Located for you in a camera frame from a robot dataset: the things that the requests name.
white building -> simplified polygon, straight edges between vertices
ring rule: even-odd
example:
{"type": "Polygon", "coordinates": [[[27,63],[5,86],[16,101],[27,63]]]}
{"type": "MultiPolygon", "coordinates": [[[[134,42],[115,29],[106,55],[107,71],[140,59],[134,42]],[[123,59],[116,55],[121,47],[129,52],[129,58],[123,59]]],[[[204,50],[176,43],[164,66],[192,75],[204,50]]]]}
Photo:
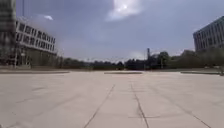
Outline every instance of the white building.
{"type": "Polygon", "coordinates": [[[56,40],[50,34],[32,27],[29,22],[17,18],[16,42],[27,48],[56,54],[56,40]]]}

cloud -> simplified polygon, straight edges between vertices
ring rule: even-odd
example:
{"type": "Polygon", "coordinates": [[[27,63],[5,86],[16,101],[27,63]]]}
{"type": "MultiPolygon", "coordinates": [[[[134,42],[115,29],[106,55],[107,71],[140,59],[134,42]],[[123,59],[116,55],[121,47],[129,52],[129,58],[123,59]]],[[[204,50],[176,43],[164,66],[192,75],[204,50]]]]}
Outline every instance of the cloud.
{"type": "Polygon", "coordinates": [[[142,11],[141,0],[113,0],[114,8],[107,15],[107,21],[122,20],[131,15],[137,15],[142,11]]]}
{"type": "Polygon", "coordinates": [[[143,53],[140,53],[140,52],[132,52],[130,54],[130,58],[131,59],[139,59],[139,60],[144,60],[145,59],[145,56],[143,53]]]}
{"type": "Polygon", "coordinates": [[[49,15],[43,15],[44,18],[48,19],[48,20],[54,20],[52,16],[49,15]]]}

stone tile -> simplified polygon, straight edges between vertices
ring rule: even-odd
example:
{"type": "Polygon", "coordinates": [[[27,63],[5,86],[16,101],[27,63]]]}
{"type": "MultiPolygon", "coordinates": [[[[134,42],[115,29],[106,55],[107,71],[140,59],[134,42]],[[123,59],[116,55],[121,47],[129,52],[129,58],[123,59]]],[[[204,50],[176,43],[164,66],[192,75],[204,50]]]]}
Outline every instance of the stone tile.
{"type": "Polygon", "coordinates": [[[147,119],[150,128],[208,128],[189,115],[147,119]]]}

pavement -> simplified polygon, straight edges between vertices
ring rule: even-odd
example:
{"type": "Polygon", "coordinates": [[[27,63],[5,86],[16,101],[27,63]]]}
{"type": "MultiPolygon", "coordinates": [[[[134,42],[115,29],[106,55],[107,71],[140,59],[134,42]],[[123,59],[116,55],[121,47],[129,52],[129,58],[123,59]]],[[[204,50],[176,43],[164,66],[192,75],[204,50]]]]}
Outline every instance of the pavement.
{"type": "Polygon", "coordinates": [[[3,128],[224,128],[224,78],[0,74],[3,128]]]}

window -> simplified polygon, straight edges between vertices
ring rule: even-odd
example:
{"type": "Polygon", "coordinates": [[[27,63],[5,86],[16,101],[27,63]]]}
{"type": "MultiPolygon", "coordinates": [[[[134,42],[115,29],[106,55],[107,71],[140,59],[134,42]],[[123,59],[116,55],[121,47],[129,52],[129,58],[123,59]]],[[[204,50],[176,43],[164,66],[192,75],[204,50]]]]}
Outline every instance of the window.
{"type": "Polygon", "coordinates": [[[34,29],[34,28],[32,28],[32,32],[31,32],[31,33],[32,33],[32,35],[34,35],[34,31],[35,31],[35,29],[34,29]]]}
{"type": "Polygon", "coordinates": [[[20,25],[19,25],[19,31],[23,32],[24,31],[24,28],[25,28],[25,24],[20,23],[20,25]]]}
{"type": "Polygon", "coordinates": [[[46,43],[45,42],[41,42],[41,48],[45,48],[46,47],[46,43]]]}
{"type": "Polygon", "coordinates": [[[33,37],[30,38],[30,45],[34,45],[34,43],[35,43],[35,39],[33,37]]]}
{"type": "Polygon", "coordinates": [[[19,41],[19,33],[16,33],[16,41],[19,41]]]}
{"type": "Polygon", "coordinates": [[[213,44],[216,44],[216,39],[215,38],[213,38],[213,44]]]}
{"type": "Polygon", "coordinates": [[[42,35],[42,39],[43,39],[43,40],[46,40],[46,36],[47,36],[47,35],[46,35],[45,33],[43,33],[43,35],[42,35]]]}
{"type": "Polygon", "coordinates": [[[50,45],[50,50],[52,51],[52,45],[50,45]]]}
{"type": "Polygon", "coordinates": [[[37,35],[37,37],[41,39],[41,37],[42,37],[42,32],[38,31],[38,35],[37,35]]]}
{"type": "Polygon", "coordinates": [[[36,34],[37,34],[37,30],[34,30],[34,34],[33,35],[36,36],[36,34]]]}
{"type": "Polygon", "coordinates": [[[28,44],[29,43],[29,36],[24,35],[23,36],[23,42],[28,44]]]}
{"type": "Polygon", "coordinates": [[[18,21],[16,21],[16,28],[17,28],[17,26],[18,26],[18,21]]]}
{"type": "Polygon", "coordinates": [[[38,45],[39,45],[39,44],[38,44],[38,42],[39,42],[39,40],[36,40],[36,44],[35,44],[35,45],[36,45],[36,47],[38,47],[38,45]]]}
{"type": "Polygon", "coordinates": [[[31,27],[30,27],[30,26],[26,26],[26,30],[25,30],[25,32],[26,32],[27,34],[30,34],[30,32],[31,32],[31,27]]]}

